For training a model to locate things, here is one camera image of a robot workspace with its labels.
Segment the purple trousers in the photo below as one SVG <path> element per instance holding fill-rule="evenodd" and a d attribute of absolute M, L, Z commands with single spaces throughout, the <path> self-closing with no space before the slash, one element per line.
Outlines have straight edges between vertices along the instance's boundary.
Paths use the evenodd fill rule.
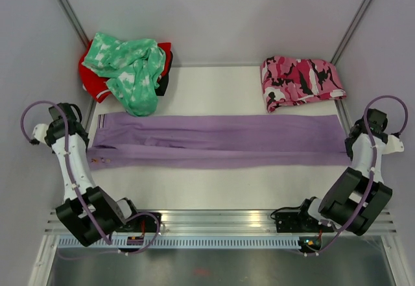
<path fill-rule="evenodd" d="M 136 165 L 233 169 L 347 165 L 336 115 L 99 116 L 87 159 L 93 170 Z"/>

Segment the pink camouflage trousers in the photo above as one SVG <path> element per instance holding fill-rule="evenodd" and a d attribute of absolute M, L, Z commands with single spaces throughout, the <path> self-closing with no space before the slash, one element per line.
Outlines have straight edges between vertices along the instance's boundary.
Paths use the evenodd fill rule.
<path fill-rule="evenodd" d="M 283 106 L 346 98 L 336 67 L 325 60 L 272 56 L 260 71 L 267 113 Z"/>

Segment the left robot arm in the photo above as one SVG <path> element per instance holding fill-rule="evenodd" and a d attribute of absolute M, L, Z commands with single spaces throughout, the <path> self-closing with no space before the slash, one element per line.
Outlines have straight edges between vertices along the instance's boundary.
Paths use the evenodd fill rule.
<path fill-rule="evenodd" d="M 141 216 L 133 203 L 114 200 L 93 181 L 86 156 L 89 138 L 78 106 L 61 102 L 51 106 L 49 114 L 53 121 L 45 142 L 58 158 L 64 179 L 64 201 L 55 209 L 59 221 L 83 246 L 108 240 L 121 228 L 136 231 Z"/>

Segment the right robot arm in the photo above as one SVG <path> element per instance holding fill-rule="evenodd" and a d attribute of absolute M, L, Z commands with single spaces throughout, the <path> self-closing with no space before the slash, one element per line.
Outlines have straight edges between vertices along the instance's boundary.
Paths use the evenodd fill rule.
<path fill-rule="evenodd" d="M 309 232 L 318 224 L 332 227 L 347 223 L 366 192 L 371 173 L 373 182 L 368 196 L 346 230 L 358 236 L 366 233 L 391 199 L 392 189 L 383 183 L 381 174 L 381 156 L 388 143 L 385 133 L 388 119 L 385 113 L 371 108 L 366 116 L 375 144 L 370 141 L 364 119 L 356 121 L 345 139 L 351 165 L 323 199 L 312 197 L 303 202 L 305 206 L 295 216 L 296 225 L 302 231 Z"/>

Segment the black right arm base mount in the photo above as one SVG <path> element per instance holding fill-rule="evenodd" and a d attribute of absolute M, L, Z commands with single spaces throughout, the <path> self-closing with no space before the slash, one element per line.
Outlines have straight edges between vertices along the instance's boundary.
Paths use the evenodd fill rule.
<path fill-rule="evenodd" d="M 277 233 L 333 233 L 334 229 L 319 224 L 300 209 L 277 209 L 270 214 Z"/>

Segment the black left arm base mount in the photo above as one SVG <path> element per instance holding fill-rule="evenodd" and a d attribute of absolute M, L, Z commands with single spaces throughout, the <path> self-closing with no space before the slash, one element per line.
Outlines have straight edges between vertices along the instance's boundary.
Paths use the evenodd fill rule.
<path fill-rule="evenodd" d="M 154 233 L 157 230 L 157 224 L 154 218 L 161 223 L 160 212 L 150 212 L 150 215 L 141 215 L 139 217 L 130 218 L 126 223 L 118 227 L 116 233 Z"/>

